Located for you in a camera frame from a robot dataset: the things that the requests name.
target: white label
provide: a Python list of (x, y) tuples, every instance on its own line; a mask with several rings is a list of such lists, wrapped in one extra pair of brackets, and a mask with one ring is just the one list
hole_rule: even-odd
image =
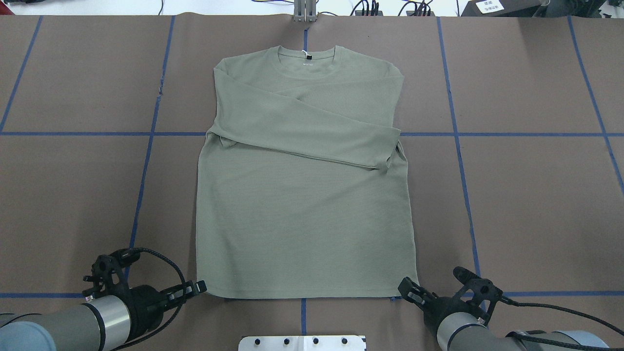
[(477, 7), (481, 13), (490, 13), (496, 11), (502, 11), (505, 8), (500, 4), (499, 0), (485, 0), (477, 2)]

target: green shirt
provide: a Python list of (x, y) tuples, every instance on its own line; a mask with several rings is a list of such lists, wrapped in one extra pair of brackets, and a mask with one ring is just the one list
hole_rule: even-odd
[(200, 154), (197, 279), (235, 299), (396, 296), (416, 278), (407, 161), (392, 127), (403, 76), (336, 46), (215, 68)]

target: blue tape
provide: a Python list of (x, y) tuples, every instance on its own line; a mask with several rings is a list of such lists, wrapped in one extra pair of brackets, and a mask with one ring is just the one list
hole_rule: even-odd
[(308, 50), (308, 29), (306, 28), (303, 30), (303, 50), (307, 51)]
[[(461, 137), (603, 137), (603, 133), (459, 132)], [(151, 132), (0, 132), (3, 136), (150, 136)], [(206, 136), (206, 132), (154, 132), (154, 136)], [(453, 132), (402, 132), (402, 137), (454, 137)], [(624, 133), (607, 133), (624, 137)]]
[(602, 133), (461, 132), (461, 137), (601, 137)]
[(150, 132), (2, 132), (4, 136), (149, 136)]
[(572, 24), (571, 16), (568, 16), (568, 26), (570, 27), (570, 34), (572, 35), (572, 44), (574, 44), (574, 51), (577, 53), (578, 65), (581, 67), (581, 73), (583, 74), (583, 79), (585, 80), (587, 91), (589, 92), (590, 99), (592, 100), (593, 110), (596, 112), (596, 117), (598, 118), (598, 124), (600, 124), (600, 130), (602, 131), (603, 137), (605, 138), (605, 143), (607, 144), (607, 150), (609, 151), (609, 157), (611, 157), (611, 163), (613, 164), (613, 168), (615, 169), (615, 175), (618, 179), (618, 183), (620, 183), (620, 190), (622, 191), (622, 194), (624, 194), (624, 182), (622, 181), (622, 174), (620, 173), (618, 162), (615, 160), (615, 156), (613, 155), (613, 149), (611, 148), (611, 142), (609, 141), (609, 137), (607, 136), (607, 130), (605, 129), (605, 124), (602, 121), (602, 116), (600, 115), (600, 109), (598, 108), (598, 103), (596, 103), (596, 97), (593, 95), (592, 84), (590, 83), (589, 78), (587, 77), (587, 72), (585, 71), (585, 65), (583, 64), (583, 58), (581, 57), (581, 52), (578, 49), (577, 35), (574, 33), (574, 25)]
[(452, 137), (454, 133), (448, 132), (404, 132), (401, 133), (402, 137)]
[(301, 299), (301, 334), (302, 335), (307, 335), (308, 334), (308, 326), (307, 324), (307, 316), (306, 316), (306, 311), (307, 311), (307, 301), (308, 299)]
[(28, 50), (26, 50), (26, 55), (24, 56), (24, 60), (22, 61), (22, 66), (19, 68), (19, 73), (17, 74), (15, 85), (13, 85), (11, 96), (9, 97), (9, 100), (6, 103), (6, 108), (4, 109), (4, 114), (2, 115), (2, 121), (0, 121), (0, 132), (2, 132), (2, 130), (4, 129), (6, 119), (9, 117), (9, 111), (11, 110), (11, 105), (13, 105), (13, 99), (15, 98), (15, 94), (17, 93), (17, 88), (19, 87), (19, 81), (21, 81), (22, 75), (24, 74), (26, 64), (28, 63), (28, 58), (31, 55), (32, 47), (35, 45), (35, 39), (37, 39), (37, 33), (39, 33), (39, 28), (41, 27), (42, 21), (43, 21), (43, 16), (39, 16), (39, 20), (37, 21), (37, 26), (35, 27), (35, 31), (32, 34), (31, 43), (30, 45), (28, 45)]
[[(152, 145), (154, 143), (154, 135), (156, 132), (156, 122), (158, 120), (158, 109), (160, 108), (160, 100), (162, 98), (162, 88), (165, 84), (165, 74), (167, 72), (167, 61), (169, 59), (169, 49), (171, 48), (171, 38), (173, 36), (173, 26), (175, 25), (175, 16), (171, 17), (171, 24), (169, 25), (169, 36), (167, 38), (167, 48), (165, 49), (165, 58), (162, 62), (162, 75), (160, 76), (160, 87), (158, 88), (158, 96), (156, 97), (156, 105), (154, 106), (154, 117), (152, 118), (152, 128), (150, 130), (150, 139), (147, 143), (147, 152), (145, 153), (145, 163), (143, 164), (143, 174), (141, 175), (141, 185), (139, 187), (139, 197), (137, 199), (137, 207), (134, 212), (134, 221), (132, 223), (132, 233), (130, 235), (129, 247), (134, 247), (134, 242), (137, 238), (137, 228), (139, 227), (139, 213), (141, 211), (141, 205), (143, 203), (143, 194), (145, 191), (145, 177), (147, 175), (147, 166), (150, 163), (150, 156), (152, 154)], [(126, 279), (130, 275), (130, 267), (127, 267), (124, 271)]]
[(193, 137), (193, 136), (206, 136), (206, 132), (154, 132), (155, 136), (180, 136), (180, 137)]
[(474, 225), (472, 223), (472, 211), (470, 209), (470, 199), (468, 198), (468, 187), (466, 185), (466, 174), (464, 172), (464, 160), (462, 159), (461, 146), (459, 144), (459, 131), (457, 130), (457, 120), (455, 117), (455, 106), (453, 105), (453, 95), (451, 94), (451, 81), (449, 79), (449, 67), (446, 62), (446, 52), (444, 50), (444, 38), (442, 37), (442, 22), (440, 17), (436, 17), (437, 20), (437, 33), (440, 37), (440, 50), (442, 52), (442, 64), (444, 66), (444, 78), (446, 80), (446, 91), (449, 96), (449, 108), (451, 109), (451, 121), (453, 123), (453, 134), (455, 137), (455, 149), (457, 151), (457, 161), (459, 163), (459, 175), (462, 179), (462, 188), (464, 190), (464, 204), (466, 205), (466, 212), (468, 213), (468, 221), (470, 223), (470, 238), (472, 240), (472, 257), (474, 260), (474, 270), (477, 275), (481, 275), (481, 268), (479, 265), (479, 255), (477, 253), (477, 240), (474, 237)]

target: cable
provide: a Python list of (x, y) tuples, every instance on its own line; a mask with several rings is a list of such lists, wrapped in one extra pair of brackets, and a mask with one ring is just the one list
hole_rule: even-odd
[(545, 309), (553, 309), (553, 310), (558, 310), (558, 311), (562, 311), (562, 312), (567, 312), (570, 314), (574, 314), (577, 316), (581, 316), (587, 319), (591, 319), (594, 322), (598, 322), (602, 325), (604, 325), (605, 327), (615, 331), (616, 333), (624, 336), (624, 330), (619, 329), (618, 327), (614, 326), (613, 324), (606, 322), (598, 317), (594, 317), (592, 315), (588, 315), (585, 314), (583, 312), (579, 312), (576, 310), (572, 310), (572, 309), (567, 309), (565, 307), (561, 307), (561, 306), (556, 306), (556, 305), (548, 305), (548, 304), (532, 304), (532, 303), (522, 303), (522, 302), (517, 302), (514, 301), (508, 297), (504, 297), (504, 299), (500, 300), (502, 303), (507, 304), (507, 305), (512, 305), (512, 306), (516, 306), (516, 307), (541, 307), (541, 308), (545, 308)]
[(553, 346), (559, 346), (559, 347), (564, 347), (566, 349), (573, 349), (573, 350), (583, 350), (583, 351), (624, 351), (623, 348), (610, 348), (610, 347), (596, 347), (596, 346), (584, 346), (584, 345), (577, 345), (577, 344), (569, 344), (567, 342), (559, 342), (559, 341), (554, 341), (554, 340), (549, 340), (549, 339), (542, 339), (542, 338), (536, 338), (536, 337), (530, 337), (527, 335), (520, 335), (516, 332), (512, 332), (511, 337), (514, 339), (519, 339), (519, 340), (526, 340), (526, 341), (530, 341), (530, 342), (537, 342), (538, 344), (547, 344), (547, 345), (553, 345)]
[[(573, 309), (568, 309), (566, 307), (561, 307), (561, 306), (557, 306), (557, 305), (549, 305), (549, 304), (535, 304), (535, 303), (530, 303), (530, 302), (517, 302), (514, 301), (506, 296), (503, 296), (503, 298), (500, 300), (502, 303), (507, 304), (507, 305), (511, 305), (511, 306), (516, 306), (516, 307), (541, 307), (541, 308), (545, 308), (545, 309), (553, 309), (553, 310), (558, 310), (558, 311), (562, 311), (562, 312), (567, 312), (570, 314), (574, 314), (580, 317), (584, 317), (590, 320), (593, 320), (594, 322), (598, 322), (604, 326), (606, 326), (607, 328), (615, 331), (616, 333), (624, 336), (624, 330), (619, 329), (618, 327), (614, 326), (613, 324), (602, 320), (598, 317), (594, 317), (592, 315), (589, 314), (585, 314), (583, 312), (579, 312)], [(617, 349), (610, 349), (608, 347), (593, 347), (593, 346), (584, 346), (584, 345), (575, 345), (575, 344), (568, 344), (565, 342), (558, 342), (558, 341), (553, 341), (553, 340), (548, 340), (548, 339), (542, 339), (542, 338), (538, 338), (538, 337), (529, 337), (526, 335), (520, 335), (516, 332), (513, 332), (511, 334), (512, 337), (516, 338), (516, 339), (520, 339), (520, 340), (526, 340), (526, 341), (530, 341), (530, 342), (537, 342), (540, 344), (548, 344), (548, 345), (554, 345), (554, 346), (559, 346), (559, 347), (565, 347), (568, 349), (574, 349), (574, 350), (584, 350), (584, 351), (604, 351), (604, 350), (615, 350), (615, 351), (624, 351), (623, 348), (617, 348)]]
[(429, 9), (428, 11), (431, 13), (431, 7), (429, 7), (429, 4), (431, 3), (431, 1), (429, 2), (417, 2), (417, 1), (411, 1), (408, 0), (406, 1), (406, 3), (403, 5), (403, 7), (401, 8), (401, 10), (399, 11), (399, 14), (397, 16), (400, 16), (403, 13), (403, 9), (409, 5), (409, 4), (414, 4), (414, 13), (412, 13), (410, 16), (421, 16), (420, 13), (422, 12), (422, 16), (428, 16), (427, 15), (427, 9)]
[(351, 11), (351, 14), (349, 16), (353, 16), (353, 14), (355, 13), (355, 9), (360, 4), (362, 4), (362, 15), (364, 15), (364, 3), (366, 3), (366, 5), (368, 6), (368, 0), (359, 0), (359, 2), (355, 4), (355, 6), (353, 6), (353, 11)]
[(5, 325), (7, 325), (7, 324), (9, 324), (9, 323), (11, 323), (11, 322), (13, 322), (13, 321), (15, 321), (15, 320), (17, 320), (17, 319), (20, 319), (20, 318), (22, 318), (22, 317), (26, 317), (27, 315), (40, 315), (40, 314), (22, 314), (22, 315), (18, 315), (17, 317), (15, 317), (15, 318), (13, 318), (13, 319), (9, 320), (9, 321), (8, 321), (8, 322), (6, 322), (5, 324), (2, 324), (2, 327), (4, 327)]
[(294, 4), (294, 1), (289, 1), (289, 0), (251, 0), (253, 2), (287, 2), (289, 4)]
[[(146, 249), (145, 247), (136, 247), (136, 248), (133, 248), (131, 250), (134, 250), (134, 252), (146, 252), (148, 254), (152, 254), (152, 255), (160, 258), (161, 260), (163, 260), (166, 263), (168, 263), (171, 267), (173, 267), (173, 269), (175, 269), (175, 272), (178, 274), (178, 277), (180, 277), (180, 281), (182, 282), (182, 285), (184, 285), (186, 283), (186, 280), (184, 279), (184, 275), (182, 274), (182, 271), (180, 270), (180, 268), (173, 261), (171, 261), (170, 259), (166, 258), (163, 254), (160, 254), (160, 253), (158, 253), (158, 252), (156, 252), (154, 250)], [(178, 315), (178, 313), (180, 312), (181, 308), (182, 308), (182, 305), (179, 305), (175, 309), (175, 311), (173, 312), (171, 317), (169, 317), (169, 319), (163, 325), (161, 325), (160, 328), (154, 330), (153, 332), (149, 333), (148, 335), (146, 335), (146, 336), (144, 336), (144, 337), (142, 337), (140, 339), (137, 339), (137, 340), (128, 342), (126, 344), (123, 344), (123, 345), (121, 345), (119, 347), (116, 347), (112, 351), (117, 351), (117, 350), (125, 349), (126, 347), (130, 347), (130, 346), (136, 345), (136, 344), (138, 344), (140, 342), (143, 342), (143, 341), (149, 339), (150, 337), (153, 337), (154, 335), (160, 333), (161, 330), (163, 330), (169, 324), (171, 324), (171, 322), (173, 322), (174, 318)]]
[(405, 4), (403, 4), (403, 7), (401, 8), (397, 16), (400, 16), (403, 13), (403, 9), (409, 4), (414, 4), (414, 12), (416, 12), (416, 9), (418, 8), (418, 3), (415, 1), (407, 1)]

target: white metal plate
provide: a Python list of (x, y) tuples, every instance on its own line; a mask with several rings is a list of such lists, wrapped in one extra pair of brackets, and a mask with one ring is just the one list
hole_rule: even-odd
[(366, 337), (363, 335), (244, 337), (238, 343), (238, 351), (366, 351)]
[(485, 0), (477, 2), (476, 5), (479, 8), (479, 11), (483, 14), (502, 11), (505, 9), (499, 0)]

